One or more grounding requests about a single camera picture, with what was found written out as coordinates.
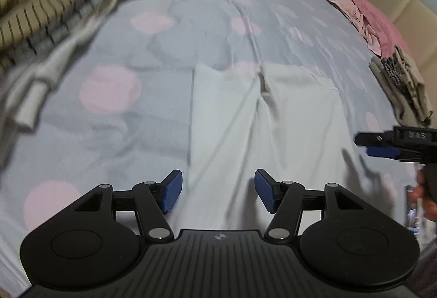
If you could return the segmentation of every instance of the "white towel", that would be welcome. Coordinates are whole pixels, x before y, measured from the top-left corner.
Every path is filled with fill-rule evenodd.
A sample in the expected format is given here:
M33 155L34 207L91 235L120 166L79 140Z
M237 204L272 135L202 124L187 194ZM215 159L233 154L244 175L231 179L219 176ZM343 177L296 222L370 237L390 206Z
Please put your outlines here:
M265 230L272 219L253 175L322 190L345 185L353 158L343 107L333 82L295 65L263 64L256 76L197 65L191 165L169 223L181 228ZM301 231L320 219L305 216Z

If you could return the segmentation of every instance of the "polka dot bedsheet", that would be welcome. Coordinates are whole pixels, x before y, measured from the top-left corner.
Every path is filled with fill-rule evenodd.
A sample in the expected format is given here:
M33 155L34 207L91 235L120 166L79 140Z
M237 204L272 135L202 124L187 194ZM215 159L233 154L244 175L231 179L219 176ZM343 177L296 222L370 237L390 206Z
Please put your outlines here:
M0 178L0 287L29 285L19 247L30 230L102 183L127 190L189 162L193 67L253 73L301 65L339 91L350 136L396 124L368 68L372 53L325 0L129 0L80 50L22 135ZM356 148L349 189L399 222L412 164Z

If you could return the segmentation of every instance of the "pink clothing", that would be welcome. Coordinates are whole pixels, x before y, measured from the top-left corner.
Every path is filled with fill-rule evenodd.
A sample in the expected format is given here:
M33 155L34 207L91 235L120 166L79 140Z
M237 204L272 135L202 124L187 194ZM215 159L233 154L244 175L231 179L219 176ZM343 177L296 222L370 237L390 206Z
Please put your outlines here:
M353 0L327 0L337 5L343 14L353 23L360 35L367 42L368 48L376 55L381 55L381 46L378 35L368 22L366 17L360 12Z
M376 32L381 45L381 57L388 58L395 52L395 44L412 55L408 44L393 22L380 9L367 0L352 0Z

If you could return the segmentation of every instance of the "cushioned headboard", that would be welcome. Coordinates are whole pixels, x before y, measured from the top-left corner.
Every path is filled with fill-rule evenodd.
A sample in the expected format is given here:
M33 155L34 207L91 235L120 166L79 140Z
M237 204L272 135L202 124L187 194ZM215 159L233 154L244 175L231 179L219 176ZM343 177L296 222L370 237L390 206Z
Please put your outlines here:
M369 0L384 12L406 40L437 108L437 15L419 0Z

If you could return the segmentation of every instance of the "finger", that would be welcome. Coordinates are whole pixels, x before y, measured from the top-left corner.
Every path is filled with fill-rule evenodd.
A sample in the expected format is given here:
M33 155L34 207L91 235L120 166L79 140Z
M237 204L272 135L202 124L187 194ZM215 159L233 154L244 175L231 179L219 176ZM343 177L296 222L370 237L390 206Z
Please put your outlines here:
M408 196L411 201L416 201L419 198L423 198L425 196L425 188L422 185L419 185L412 189L412 192L408 193Z
M421 185L423 185L425 183L425 175L424 175L423 171L419 171L417 173L416 181L418 184L421 184Z
M437 222L437 204L432 202L430 199L425 198L423 200L423 210L425 211L425 216L434 222Z

